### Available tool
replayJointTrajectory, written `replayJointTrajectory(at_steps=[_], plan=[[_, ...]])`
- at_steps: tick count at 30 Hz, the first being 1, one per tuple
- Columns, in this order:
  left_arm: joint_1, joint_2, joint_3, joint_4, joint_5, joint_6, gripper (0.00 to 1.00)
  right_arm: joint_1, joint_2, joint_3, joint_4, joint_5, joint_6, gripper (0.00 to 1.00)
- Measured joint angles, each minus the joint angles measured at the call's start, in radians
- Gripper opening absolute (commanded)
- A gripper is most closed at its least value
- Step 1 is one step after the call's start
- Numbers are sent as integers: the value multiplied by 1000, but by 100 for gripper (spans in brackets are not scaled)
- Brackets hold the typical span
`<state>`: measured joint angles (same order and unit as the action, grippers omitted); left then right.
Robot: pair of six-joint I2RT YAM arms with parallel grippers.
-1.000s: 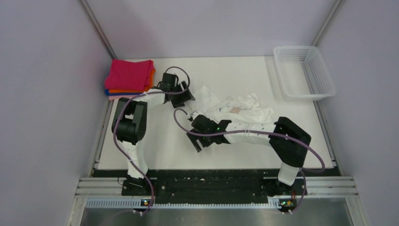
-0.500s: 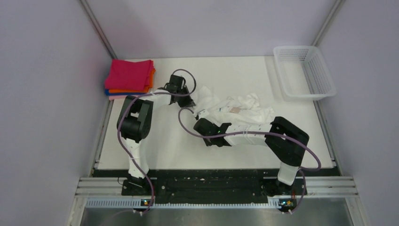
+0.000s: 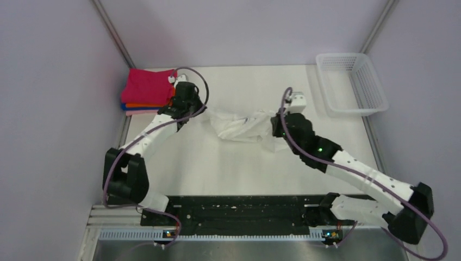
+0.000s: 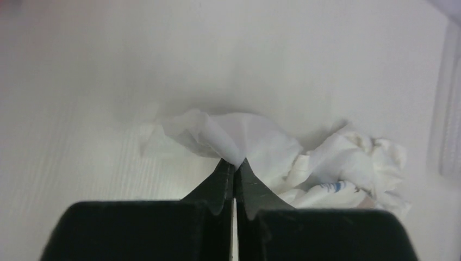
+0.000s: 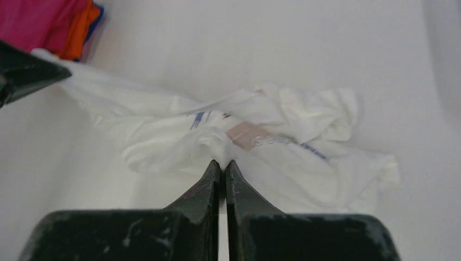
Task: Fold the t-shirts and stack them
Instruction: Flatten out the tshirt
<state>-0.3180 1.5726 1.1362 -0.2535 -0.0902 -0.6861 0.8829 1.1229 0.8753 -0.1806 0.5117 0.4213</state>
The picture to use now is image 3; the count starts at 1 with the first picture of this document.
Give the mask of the white t shirt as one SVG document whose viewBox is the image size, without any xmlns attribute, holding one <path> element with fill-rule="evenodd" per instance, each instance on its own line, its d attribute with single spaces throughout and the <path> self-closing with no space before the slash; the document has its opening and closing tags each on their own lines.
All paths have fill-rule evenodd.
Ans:
<svg viewBox="0 0 461 261">
<path fill-rule="evenodd" d="M 266 150 L 279 152 L 288 148 L 282 138 L 272 135 L 271 118 L 274 111 L 258 110 L 248 116 L 233 114 L 222 110 L 208 109 L 210 125 L 222 140 L 259 143 Z"/>
</svg>

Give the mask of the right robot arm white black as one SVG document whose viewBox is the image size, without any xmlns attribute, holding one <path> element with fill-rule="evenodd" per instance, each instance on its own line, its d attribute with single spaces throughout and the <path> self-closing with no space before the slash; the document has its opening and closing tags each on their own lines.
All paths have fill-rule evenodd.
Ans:
<svg viewBox="0 0 461 261">
<path fill-rule="evenodd" d="M 277 113 L 270 122 L 272 135 L 284 139 L 306 166 L 371 197 L 362 200 L 329 193 L 319 209 L 322 222 L 361 221 L 380 226 L 405 243 L 421 241 L 434 214 L 431 187 L 398 181 L 360 162 L 337 143 L 316 135 L 312 123 L 300 113 Z"/>
</svg>

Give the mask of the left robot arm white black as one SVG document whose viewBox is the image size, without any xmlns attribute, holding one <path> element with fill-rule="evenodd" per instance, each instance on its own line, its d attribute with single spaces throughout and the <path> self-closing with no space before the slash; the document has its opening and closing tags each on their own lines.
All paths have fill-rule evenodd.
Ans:
<svg viewBox="0 0 461 261">
<path fill-rule="evenodd" d="M 175 84 L 170 103 L 159 109 L 151 123 L 131 142 L 110 148 L 104 159 L 102 189 L 105 196 L 116 196 L 138 207 L 154 210 L 154 218 L 167 225 L 174 218 L 167 196 L 155 191 L 146 163 L 190 118 L 206 109 L 198 87 L 188 81 Z"/>
</svg>

